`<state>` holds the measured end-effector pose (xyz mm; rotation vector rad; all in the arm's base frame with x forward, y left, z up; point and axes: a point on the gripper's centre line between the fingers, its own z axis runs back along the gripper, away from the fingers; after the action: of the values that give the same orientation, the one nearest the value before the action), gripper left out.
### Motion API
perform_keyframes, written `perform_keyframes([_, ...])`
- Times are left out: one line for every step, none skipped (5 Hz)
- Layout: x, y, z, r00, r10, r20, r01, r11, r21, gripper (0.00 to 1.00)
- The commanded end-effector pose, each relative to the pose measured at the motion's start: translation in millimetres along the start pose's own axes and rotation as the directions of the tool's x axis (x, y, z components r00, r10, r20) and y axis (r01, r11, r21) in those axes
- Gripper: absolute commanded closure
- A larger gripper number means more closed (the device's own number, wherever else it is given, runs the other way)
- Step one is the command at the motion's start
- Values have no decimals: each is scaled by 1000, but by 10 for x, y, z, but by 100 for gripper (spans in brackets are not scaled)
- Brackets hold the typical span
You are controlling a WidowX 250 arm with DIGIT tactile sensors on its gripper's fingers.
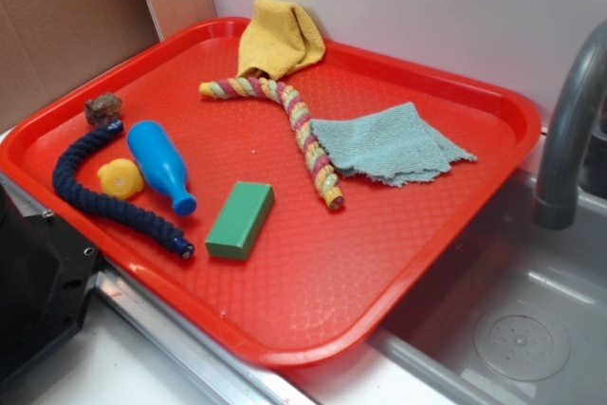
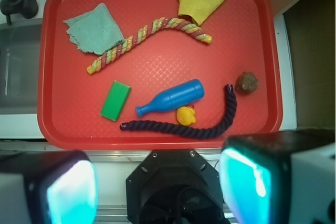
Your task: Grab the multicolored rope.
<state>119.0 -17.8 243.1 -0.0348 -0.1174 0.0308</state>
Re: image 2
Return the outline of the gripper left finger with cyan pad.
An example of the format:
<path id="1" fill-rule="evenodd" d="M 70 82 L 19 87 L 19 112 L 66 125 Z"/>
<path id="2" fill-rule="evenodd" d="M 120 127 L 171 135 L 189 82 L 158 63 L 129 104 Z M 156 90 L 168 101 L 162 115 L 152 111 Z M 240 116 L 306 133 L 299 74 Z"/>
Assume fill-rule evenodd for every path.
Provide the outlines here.
<path id="1" fill-rule="evenodd" d="M 1 154 L 1 223 L 94 223 L 97 208 L 85 152 Z"/>

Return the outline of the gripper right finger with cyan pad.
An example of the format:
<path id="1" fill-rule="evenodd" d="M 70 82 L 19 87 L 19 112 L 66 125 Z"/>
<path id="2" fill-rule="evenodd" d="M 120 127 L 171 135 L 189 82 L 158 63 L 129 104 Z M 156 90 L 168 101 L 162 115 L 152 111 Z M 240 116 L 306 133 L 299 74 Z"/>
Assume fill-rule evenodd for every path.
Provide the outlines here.
<path id="1" fill-rule="evenodd" d="M 219 180 L 239 223 L 335 223 L 335 131 L 230 136 Z"/>

